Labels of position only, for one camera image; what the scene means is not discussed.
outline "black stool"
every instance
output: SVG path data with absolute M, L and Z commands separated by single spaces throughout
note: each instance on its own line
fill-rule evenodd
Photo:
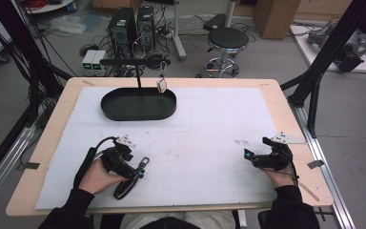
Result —
M 239 66 L 232 59 L 228 59 L 228 54 L 237 54 L 245 50 L 249 44 L 248 35 L 234 28 L 220 27 L 210 31 L 208 43 L 213 50 L 222 52 L 222 55 L 207 62 L 204 72 L 212 78 L 220 78 L 224 73 L 238 78 Z

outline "gray floor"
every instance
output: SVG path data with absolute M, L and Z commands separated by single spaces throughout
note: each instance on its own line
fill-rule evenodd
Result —
M 39 15 L 37 20 L 44 27 L 50 19 L 63 13 L 66 12 L 58 10 Z M 90 44 L 96 35 L 106 35 L 105 28 L 109 21 L 103 15 L 102 19 L 97 19 L 94 14 L 78 13 L 83 18 L 92 16 L 91 26 L 83 35 L 54 32 L 47 37 L 72 70 L 83 75 L 79 49 Z M 202 27 L 201 23 L 192 23 L 196 20 L 195 17 L 180 19 L 181 29 L 191 23 L 186 32 L 206 33 L 194 30 Z M 251 18 L 235 18 L 235 22 L 253 24 Z M 307 70 L 308 65 L 291 36 L 284 40 L 264 40 L 256 32 L 250 31 L 249 34 L 256 41 L 235 58 L 240 66 L 241 78 L 272 78 L 281 84 Z M 219 56 L 218 52 L 206 52 L 209 48 L 206 37 L 182 36 L 181 39 L 187 59 L 178 61 L 171 42 L 169 58 L 172 64 L 167 69 L 167 77 L 194 78 L 209 59 Z M 54 65 L 71 73 L 52 49 L 49 49 L 49 54 Z M 148 69 L 144 71 L 144 77 L 156 77 L 159 74 Z M 14 63 L 0 63 L 0 143 L 27 107 L 27 94 L 28 84 Z M 366 73 L 325 73 L 321 83 L 316 133 L 356 228 L 366 228 Z M 0 189 L 0 228 L 36 228 L 44 219 L 6 216 L 6 205 L 21 175 L 21 172 L 13 170 Z M 256 213 L 247 211 L 249 228 L 258 228 Z M 333 216 L 325 216 L 325 219 L 319 216 L 319 221 L 321 228 L 338 228 Z

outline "human hand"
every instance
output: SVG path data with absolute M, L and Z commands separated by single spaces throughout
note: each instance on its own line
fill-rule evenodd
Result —
M 295 185 L 293 172 L 289 165 L 280 171 L 275 171 L 273 168 L 261 169 L 261 171 L 266 173 L 275 188 L 286 185 Z
M 83 176 L 78 188 L 92 194 L 98 194 L 113 184 L 126 180 L 128 179 L 120 175 L 109 174 L 105 167 L 103 167 L 102 160 L 99 158 L 91 164 L 91 167 Z

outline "black tray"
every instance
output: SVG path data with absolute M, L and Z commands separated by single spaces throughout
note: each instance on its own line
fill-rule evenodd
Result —
M 101 107 L 113 121 L 160 120 L 173 115 L 176 96 L 157 88 L 119 88 L 103 96 Z

